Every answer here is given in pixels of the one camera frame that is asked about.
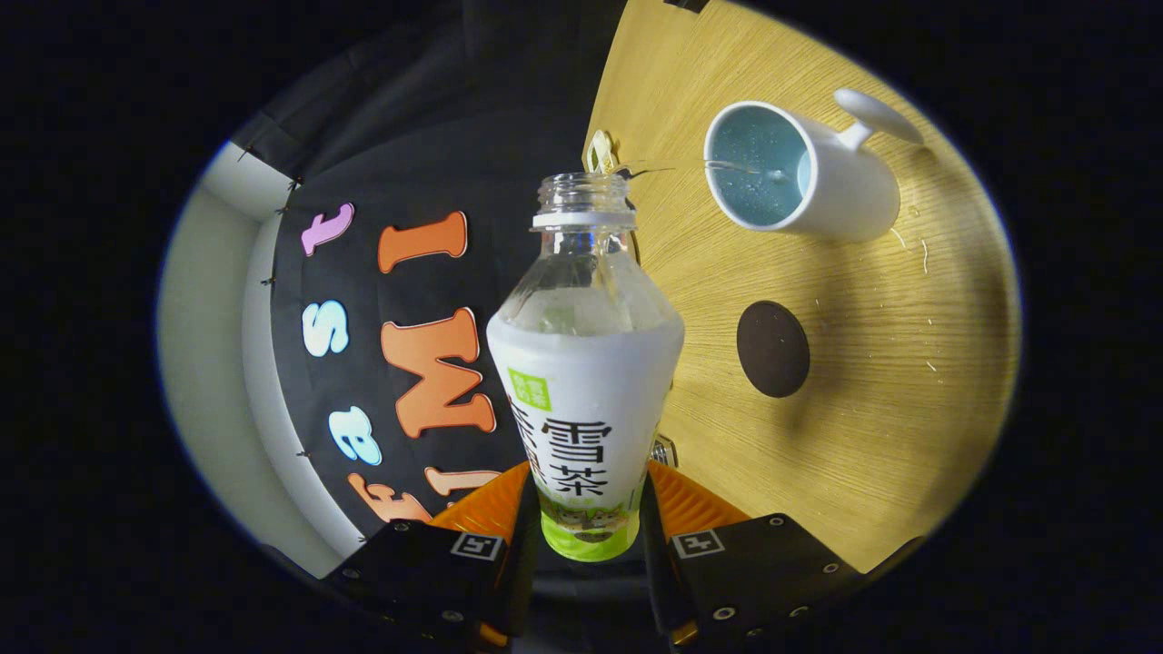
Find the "white mug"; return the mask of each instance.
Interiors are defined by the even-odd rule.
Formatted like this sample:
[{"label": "white mug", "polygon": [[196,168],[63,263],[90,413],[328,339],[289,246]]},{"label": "white mug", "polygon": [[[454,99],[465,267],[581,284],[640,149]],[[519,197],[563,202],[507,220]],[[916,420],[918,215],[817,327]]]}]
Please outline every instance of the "white mug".
[{"label": "white mug", "polygon": [[884,102],[835,92],[856,122],[840,133],[779,107],[747,100],[711,122],[704,158],[742,164],[761,175],[707,168],[715,202],[736,223],[757,232],[869,241],[889,232],[900,211],[892,171],[861,145],[877,130],[913,143],[920,131]]}]

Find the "dark brown circle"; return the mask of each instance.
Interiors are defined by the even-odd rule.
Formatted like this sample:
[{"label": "dark brown circle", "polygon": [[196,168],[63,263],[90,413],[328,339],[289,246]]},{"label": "dark brown circle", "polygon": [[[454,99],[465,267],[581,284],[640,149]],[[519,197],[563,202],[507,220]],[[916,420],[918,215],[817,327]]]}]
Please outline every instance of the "dark brown circle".
[{"label": "dark brown circle", "polygon": [[787,397],[807,379],[807,336],[783,305],[762,300],[747,307],[739,317],[735,347],[747,379],[765,396]]}]

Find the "orange letter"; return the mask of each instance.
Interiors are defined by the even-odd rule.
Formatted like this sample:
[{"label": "orange letter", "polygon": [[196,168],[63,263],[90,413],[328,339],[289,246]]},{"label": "orange letter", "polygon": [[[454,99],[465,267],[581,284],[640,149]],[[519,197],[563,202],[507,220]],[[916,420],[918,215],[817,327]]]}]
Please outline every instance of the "orange letter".
[{"label": "orange letter", "polygon": [[368,506],[379,516],[379,519],[390,523],[392,520],[431,520],[433,517],[424,511],[420,500],[412,497],[412,493],[401,493],[400,499],[392,499],[395,491],[384,484],[371,484],[356,472],[348,475],[348,483],[356,489],[359,497]]},{"label": "orange letter", "polygon": [[452,318],[427,325],[398,327],[387,322],[379,332],[379,341],[388,363],[422,377],[395,401],[395,417],[408,438],[420,438],[420,432],[430,427],[472,425],[483,432],[497,428],[493,404],[484,393],[472,396],[468,404],[451,404],[484,376],[440,361],[455,356],[473,362],[480,354],[477,321],[466,307],[456,310]]},{"label": "orange letter", "polygon": [[448,493],[461,489],[479,489],[497,477],[500,472],[492,470],[472,470],[470,472],[441,472],[429,465],[424,468],[424,478],[428,485],[437,493],[448,497]]},{"label": "orange letter", "polygon": [[379,271],[391,272],[406,258],[447,254],[457,258],[469,249],[469,218],[463,211],[448,214],[444,220],[397,229],[388,227],[379,235]]}]

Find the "wooden table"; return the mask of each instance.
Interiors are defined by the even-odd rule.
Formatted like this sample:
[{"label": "wooden table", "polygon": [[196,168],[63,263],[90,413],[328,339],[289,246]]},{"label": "wooden table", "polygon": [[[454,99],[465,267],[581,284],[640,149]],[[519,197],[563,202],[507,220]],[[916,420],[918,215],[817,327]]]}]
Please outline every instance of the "wooden table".
[{"label": "wooden table", "polygon": [[[698,159],[711,120],[764,100],[836,129],[851,87],[905,114],[919,148],[875,135],[900,185],[897,234],[844,244],[758,233],[719,209],[699,169],[632,183],[645,271],[686,321],[661,432],[679,470],[751,516],[786,512],[866,571],[950,514],[997,443],[1014,391],[1021,305],[982,184],[907,100],[828,47],[751,9],[629,0],[594,101],[622,162]],[[776,399],[748,382],[740,314],[773,300],[811,370]]]}]

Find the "white bottle label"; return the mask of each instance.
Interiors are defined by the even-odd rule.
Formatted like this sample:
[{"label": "white bottle label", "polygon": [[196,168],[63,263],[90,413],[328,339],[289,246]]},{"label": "white bottle label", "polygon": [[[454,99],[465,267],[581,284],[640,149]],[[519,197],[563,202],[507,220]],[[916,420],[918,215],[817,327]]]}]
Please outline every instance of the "white bottle label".
[{"label": "white bottle label", "polygon": [[554,521],[580,540],[600,542],[601,532],[623,527],[637,510],[683,332],[679,319],[602,336],[488,322],[490,351],[533,476],[554,505]]}]

